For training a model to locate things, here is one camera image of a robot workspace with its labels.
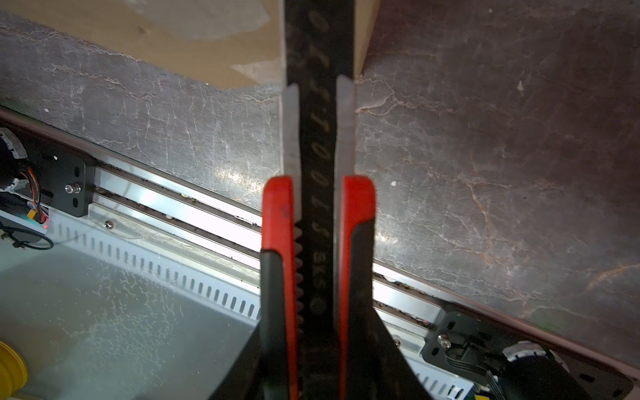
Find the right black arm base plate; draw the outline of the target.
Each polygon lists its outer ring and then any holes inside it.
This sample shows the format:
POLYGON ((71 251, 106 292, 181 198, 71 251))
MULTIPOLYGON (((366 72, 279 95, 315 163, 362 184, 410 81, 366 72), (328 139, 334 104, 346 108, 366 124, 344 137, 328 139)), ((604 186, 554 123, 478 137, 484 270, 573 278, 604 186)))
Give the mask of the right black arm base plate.
POLYGON ((634 387, 603 363, 453 307, 436 318, 422 357, 470 384, 448 390, 451 399, 623 399, 634 387))

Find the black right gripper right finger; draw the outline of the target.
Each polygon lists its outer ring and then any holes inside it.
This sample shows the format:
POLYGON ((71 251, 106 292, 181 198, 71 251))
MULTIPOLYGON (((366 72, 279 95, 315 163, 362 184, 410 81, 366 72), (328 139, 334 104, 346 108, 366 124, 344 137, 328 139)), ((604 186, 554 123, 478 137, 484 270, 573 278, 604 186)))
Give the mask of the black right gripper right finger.
POLYGON ((421 385, 377 312, 372 310, 372 345, 377 399, 423 399, 432 396, 421 385))

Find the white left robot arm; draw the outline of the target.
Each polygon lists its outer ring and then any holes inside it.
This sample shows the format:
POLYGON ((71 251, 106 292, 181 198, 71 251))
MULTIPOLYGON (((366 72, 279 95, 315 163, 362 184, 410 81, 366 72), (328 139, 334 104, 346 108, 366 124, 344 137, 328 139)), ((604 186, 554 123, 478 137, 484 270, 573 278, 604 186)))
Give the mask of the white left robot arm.
POLYGON ((20 139, 8 128, 1 128, 1 191, 15 192, 27 185, 22 171, 28 153, 20 139))

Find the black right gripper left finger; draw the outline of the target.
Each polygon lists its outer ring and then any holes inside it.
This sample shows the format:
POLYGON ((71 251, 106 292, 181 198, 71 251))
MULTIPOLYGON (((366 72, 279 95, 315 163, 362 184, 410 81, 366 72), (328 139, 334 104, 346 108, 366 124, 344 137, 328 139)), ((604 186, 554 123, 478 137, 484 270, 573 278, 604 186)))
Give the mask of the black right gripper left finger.
POLYGON ((257 400, 263 398, 260 325, 253 330, 245 346, 209 400, 257 400))

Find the red black utility knife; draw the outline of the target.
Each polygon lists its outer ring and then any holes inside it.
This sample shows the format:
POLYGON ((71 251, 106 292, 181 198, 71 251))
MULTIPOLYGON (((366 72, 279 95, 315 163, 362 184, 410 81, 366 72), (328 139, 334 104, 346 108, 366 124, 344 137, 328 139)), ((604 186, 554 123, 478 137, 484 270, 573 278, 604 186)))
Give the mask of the red black utility knife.
POLYGON ((355 4, 282 4, 282 172, 263 191, 260 348, 266 399, 373 389, 375 190, 356 175, 355 4))

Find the brown cardboard express box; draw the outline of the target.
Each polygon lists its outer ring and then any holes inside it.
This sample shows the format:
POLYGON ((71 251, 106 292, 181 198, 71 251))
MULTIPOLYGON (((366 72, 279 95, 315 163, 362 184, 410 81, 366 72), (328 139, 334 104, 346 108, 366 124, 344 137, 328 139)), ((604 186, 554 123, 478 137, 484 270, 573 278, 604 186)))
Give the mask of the brown cardboard express box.
POLYGON ((217 88, 284 83, 280 1, 3 1, 1 10, 217 88))

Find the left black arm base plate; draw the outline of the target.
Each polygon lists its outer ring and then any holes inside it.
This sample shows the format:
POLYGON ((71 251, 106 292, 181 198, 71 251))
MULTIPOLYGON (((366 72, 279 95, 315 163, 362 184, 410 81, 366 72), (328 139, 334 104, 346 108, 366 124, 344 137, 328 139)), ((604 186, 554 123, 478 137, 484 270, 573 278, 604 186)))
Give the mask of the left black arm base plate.
POLYGON ((10 129, 28 153, 22 171, 27 185, 14 193, 74 217, 86 216, 93 199, 95 160, 16 124, 2 121, 1 128, 10 129))

